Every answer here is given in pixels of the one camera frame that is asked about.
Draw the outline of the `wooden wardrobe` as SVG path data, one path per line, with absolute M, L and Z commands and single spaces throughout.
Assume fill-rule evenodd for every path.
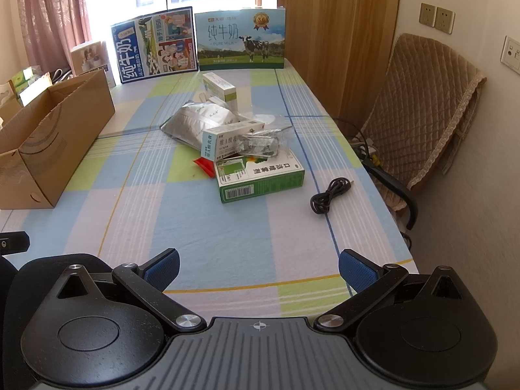
M 341 127 L 360 126 L 390 60 L 399 0 L 278 0 L 286 58 Z

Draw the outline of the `pink curtain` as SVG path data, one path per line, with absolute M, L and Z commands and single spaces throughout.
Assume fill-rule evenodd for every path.
M 85 0 L 17 0 L 28 61 L 52 72 L 72 64 L 72 48 L 91 39 Z

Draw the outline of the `checkered tablecloth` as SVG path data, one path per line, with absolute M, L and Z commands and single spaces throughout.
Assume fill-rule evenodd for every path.
M 292 124 L 287 145 L 305 168 L 303 185 L 222 203 L 197 153 L 160 131 L 202 96 L 197 72 L 122 84 L 115 115 L 50 210 L 5 210 L 3 231 L 31 246 L 11 256 L 98 256 L 111 266 L 145 262 L 168 247 L 181 256 L 168 294 L 206 319 L 314 316 L 351 289 L 338 273 L 350 248 L 383 265 L 416 265 L 389 210 L 350 145 L 291 65 L 222 71 L 243 112 Z

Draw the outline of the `clear plastic case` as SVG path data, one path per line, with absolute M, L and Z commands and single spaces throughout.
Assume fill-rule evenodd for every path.
M 286 148 L 290 130 L 293 128 L 286 117 L 274 114 L 259 114 L 254 120 L 265 125 L 259 131 L 239 135 L 234 149 L 239 155 L 259 158 L 277 157 Z

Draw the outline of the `beige wall socket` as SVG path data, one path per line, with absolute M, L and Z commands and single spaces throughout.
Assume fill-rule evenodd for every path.
M 419 23 L 424 26 L 434 27 L 436 20 L 436 7 L 422 3 L 420 8 Z
M 435 17 L 434 29 L 446 34 L 452 34 L 455 21 L 454 11 L 437 7 Z

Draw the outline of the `silver foil bag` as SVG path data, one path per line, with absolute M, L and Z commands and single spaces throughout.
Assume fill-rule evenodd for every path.
M 205 130 L 237 122 L 236 114 L 218 104 L 188 101 L 161 124 L 160 130 L 170 138 L 200 150 Z

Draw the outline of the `brown quilted chair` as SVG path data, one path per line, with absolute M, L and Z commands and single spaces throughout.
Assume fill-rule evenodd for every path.
M 417 189 L 439 168 L 447 173 L 466 138 L 487 80 L 448 45 L 403 33 L 368 119 L 356 155 L 375 179 L 386 205 L 419 215 Z

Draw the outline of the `red candy packet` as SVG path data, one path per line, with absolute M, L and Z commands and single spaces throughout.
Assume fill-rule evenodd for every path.
M 195 159 L 194 163 L 210 178 L 215 178 L 214 163 L 203 157 Z

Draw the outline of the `green mouth spray box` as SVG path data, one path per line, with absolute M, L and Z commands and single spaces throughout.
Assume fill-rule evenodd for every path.
M 237 156 L 214 164 L 222 203 L 299 188 L 305 168 L 290 149 L 275 157 Z

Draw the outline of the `white green medicine box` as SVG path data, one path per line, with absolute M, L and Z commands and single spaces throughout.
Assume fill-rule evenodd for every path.
M 236 102 L 236 87 L 213 72 L 202 75 L 204 89 L 226 103 Z

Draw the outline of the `green cow milk box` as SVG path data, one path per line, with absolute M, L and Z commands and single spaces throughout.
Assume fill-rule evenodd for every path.
M 197 61 L 202 71 L 282 69 L 286 10 L 241 9 L 195 15 Z

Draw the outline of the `brown cardboard box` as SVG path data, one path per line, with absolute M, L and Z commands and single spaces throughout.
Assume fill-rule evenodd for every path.
M 1 129 L 1 208 L 55 207 L 114 114 L 102 71 L 54 84 L 22 108 Z

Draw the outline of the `white wall outlet plate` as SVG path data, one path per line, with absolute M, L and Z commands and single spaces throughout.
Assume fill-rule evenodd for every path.
M 500 62 L 520 74 L 520 42 L 506 35 L 500 54 Z

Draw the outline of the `white appliance product box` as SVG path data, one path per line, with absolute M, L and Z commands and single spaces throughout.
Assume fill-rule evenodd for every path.
M 71 69 L 75 77 L 94 71 L 104 71 L 109 88 L 115 87 L 115 79 L 109 63 L 105 41 L 87 41 L 70 51 Z

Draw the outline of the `light blue cream box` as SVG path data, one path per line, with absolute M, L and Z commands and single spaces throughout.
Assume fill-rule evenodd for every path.
M 265 124 L 258 121 L 229 123 L 205 129 L 202 134 L 201 156 L 216 162 L 236 153 L 235 144 L 239 136 L 262 130 Z

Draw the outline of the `blue milk carton box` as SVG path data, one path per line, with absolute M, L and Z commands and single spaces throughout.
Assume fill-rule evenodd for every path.
M 193 10 L 158 11 L 111 26 L 123 84 L 197 70 Z

